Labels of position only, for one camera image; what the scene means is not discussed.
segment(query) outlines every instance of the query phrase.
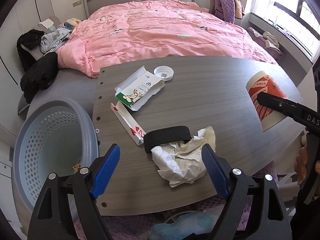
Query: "crumpled white tissue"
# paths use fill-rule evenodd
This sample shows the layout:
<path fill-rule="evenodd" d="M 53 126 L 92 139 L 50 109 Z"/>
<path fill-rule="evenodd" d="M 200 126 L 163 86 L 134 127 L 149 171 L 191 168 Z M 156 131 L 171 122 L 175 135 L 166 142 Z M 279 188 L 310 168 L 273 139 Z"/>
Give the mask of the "crumpled white tissue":
<path fill-rule="evenodd" d="M 160 176 L 167 179 L 171 187 L 193 183 L 204 176 L 206 168 L 202 162 L 201 149 L 206 143 L 215 150 L 216 137 L 211 126 L 199 130 L 198 136 L 193 136 L 186 144 L 180 141 L 152 148 L 152 159 L 159 167 Z"/>

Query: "paper cup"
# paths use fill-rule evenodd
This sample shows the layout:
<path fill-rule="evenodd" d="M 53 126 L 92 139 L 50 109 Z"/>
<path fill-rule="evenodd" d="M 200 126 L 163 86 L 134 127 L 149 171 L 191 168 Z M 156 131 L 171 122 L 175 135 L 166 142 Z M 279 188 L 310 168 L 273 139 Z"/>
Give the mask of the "paper cup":
<path fill-rule="evenodd" d="M 282 91 L 274 79 L 266 72 L 262 70 L 255 74 L 248 81 L 246 89 L 254 104 L 254 107 L 257 110 L 264 132 L 286 118 L 286 116 L 283 114 L 258 104 L 257 95 L 260 92 L 266 92 L 277 97 L 287 98 L 286 94 Z"/>

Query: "pink duvet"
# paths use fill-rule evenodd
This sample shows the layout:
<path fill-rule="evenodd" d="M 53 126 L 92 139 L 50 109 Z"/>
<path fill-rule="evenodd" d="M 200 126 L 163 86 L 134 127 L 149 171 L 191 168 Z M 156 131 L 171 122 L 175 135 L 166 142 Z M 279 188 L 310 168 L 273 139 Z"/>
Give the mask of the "pink duvet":
<path fill-rule="evenodd" d="M 57 53 L 60 67 L 90 77 L 97 77 L 102 67 L 166 56 L 227 56 L 276 64 L 243 28 L 178 0 L 102 7 L 76 26 Z"/>

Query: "white cloth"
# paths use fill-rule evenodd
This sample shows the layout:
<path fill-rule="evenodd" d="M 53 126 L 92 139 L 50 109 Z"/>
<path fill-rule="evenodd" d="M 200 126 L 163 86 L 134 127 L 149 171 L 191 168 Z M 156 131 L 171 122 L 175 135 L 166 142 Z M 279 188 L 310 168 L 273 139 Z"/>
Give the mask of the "white cloth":
<path fill-rule="evenodd" d="M 269 32 L 264 32 L 262 36 L 266 39 L 266 48 L 276 50 L 280 53 L 279 42 L 275 36 Z"/>
<path fill-rule="evenodd" d="M 51 27 L 53 24 L 54 24 L 54 22 L 51 20 L 51 19 L 46 19 L 45 21 L 43 21 L 43 22 L 39 22 L 38 23 L 38 26 L 39 26 L 39 24 L 40 25 L 43 25 L 46 29 L 49 29 L 49 27 Z"/>
<path fill-rule="evenodd" d="M 206 143 L 215 150 L 216 137 L 211 126 L 199 130 L 198 136 L 193 136 L 186 144 L 180 141 L 152 148 L 152 159 L 159 167 L 160 176 L 167 179 L 171 187 L 185 182 L 193 183 L 204 176 L 206 168 L 201 149 Z"/>
<path fill-rule="evenodd" d="M 249 29 L 253 32 L 254 36 L 256 36 L 257 38 L 262 36 L 260 33 L 258 33 L 254 28 L 249 27 Z"/>

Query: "wall outlet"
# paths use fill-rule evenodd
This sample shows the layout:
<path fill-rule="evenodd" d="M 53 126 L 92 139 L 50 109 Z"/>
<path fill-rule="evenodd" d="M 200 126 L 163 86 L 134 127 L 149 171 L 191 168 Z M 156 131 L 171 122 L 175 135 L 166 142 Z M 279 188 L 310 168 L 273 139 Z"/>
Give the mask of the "wall outlet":
<path fill-rule="evenodd" d="M 74 3 L 72 4 L 72 6 L 73 6 L 73 7 L 76 7 L 76 6 L 79 5 L 79 4 L 82 4 L 82 1 L 81 1 L 81 0 L 74 2 Z"/>

